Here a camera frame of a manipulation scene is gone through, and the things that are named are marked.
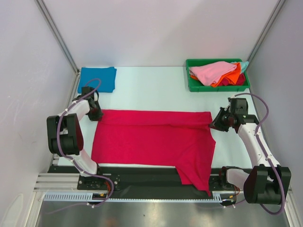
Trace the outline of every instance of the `gray floor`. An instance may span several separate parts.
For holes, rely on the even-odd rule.
[[[203,203],[106,202],[92,209],[71,202],[44,202],[37,227],[288,227],[286,215],[267,214],[257,204],[236,208]]]

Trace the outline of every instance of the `green bin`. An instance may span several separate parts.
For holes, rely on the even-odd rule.
[[[211,64],[217,61],[242,61],[238,58],[222,58],[222,59],[187,59],[186,60],[186,71],[187,71],[187,80],[188,80],[188,88],[191,92],[205,92],[205,91],[244,91],[245,89],[250,87],[250,82],[248,80],[246,72],[245,75],[245,83],[242,86],[204,86],[200,81],[194,80],[190,77],[189,68],[194,66],[203,66],[207,64]]]

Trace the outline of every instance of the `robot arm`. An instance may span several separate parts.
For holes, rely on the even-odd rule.
[[[261,149],[256,136],[256,127],[259,124],[255,115],[248,114],[248,103],[245,98],[229,98],[230,104],[220,111],[210,128],[219,131],[228,131],[233,127],[240,136],[247,149],[253,169],[250,174],[237,167],[223,167],[221,178],[223,182],[233,184],[244,191],[248,203],[280,204],[281,191],[278,180],[265,155],[267,153],[274,168],[281,178],[285,197],[287,195],[291,173],[288,167],[281,167],[280,163],[270,152],[263,139],[262,132],[258,131],[259,139],[265,152]]]
[[[92,87],[83,87],[81,95],[73,101],[80,99],[92,90]],[[99,166],[91,160],[83,147],[84,141],[79,121],[85,115],[88,115],[91,121],[101,121],[103,114],[98,103],[98,96],[98,92],[96,92],[77,103],[77,105],[63,117],[60,128],[60,143],[64,154],[72,157],[81,169],[93,175],[98,175]],[[59,156],[61,156],[61,154],[58,149],[56,132],[61,115],[62,114],[50,116],[46,120],[48,147],[50,152]],[[89,177],[89,175],[81,171],[80,175]]]

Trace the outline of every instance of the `white table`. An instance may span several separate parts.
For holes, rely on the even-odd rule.
[[[100,93],[101,109],[154,111],[210,111],[215,118],[220,107],[228,105],[227,98],[235,92],[190,92],[185,67],[116,67],[116,88],[113,93]],[[249,105],[249,114],[256,114],[251,96],[243,96]],[[97,122],[88,117],[80,121],[84,148],[91,155]],[[238,166],[251,168],[250,158],[234,129],[229,132],[211,130],[216,141],[212,168]],[[59,166],[71,163],[60,158]],[[100,166],[146,166],[100,164]]]

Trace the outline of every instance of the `red cloth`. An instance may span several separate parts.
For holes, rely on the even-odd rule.
[[[236,84],[235,84],[235,85],[232,85],[232,86],[242,86],[242,85],[245,83],[245,80],[246,80],[246,79],[245,79],[244,73],[241,73],[241,74],[239,75],[239,78],[238,78]],[[218,86],[227,86],[227,85],[229,85],[229,84],[230,84],[230,83],[229,83],[228,79],[224,78],[224,79],[221,80],[221,82],[219,83]]]
[[[175,166],[182,184],[209,191],[215,141],[210,112],[104,110],[92,159],[97,163]]]

